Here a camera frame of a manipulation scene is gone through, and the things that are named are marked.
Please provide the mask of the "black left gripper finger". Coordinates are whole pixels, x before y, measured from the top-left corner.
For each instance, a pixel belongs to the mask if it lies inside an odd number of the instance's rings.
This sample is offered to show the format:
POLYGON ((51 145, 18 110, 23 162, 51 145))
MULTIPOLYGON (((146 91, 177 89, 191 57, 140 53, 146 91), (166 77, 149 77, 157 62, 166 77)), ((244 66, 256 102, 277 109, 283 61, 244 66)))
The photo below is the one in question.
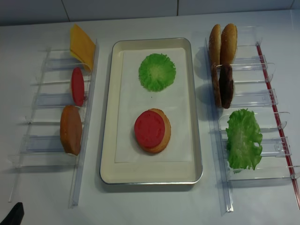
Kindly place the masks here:
POLYGON ((8 215, 3 219, 0 225, 20 225, 24 216, 23 203, 18 202, 14 205, 8 215))

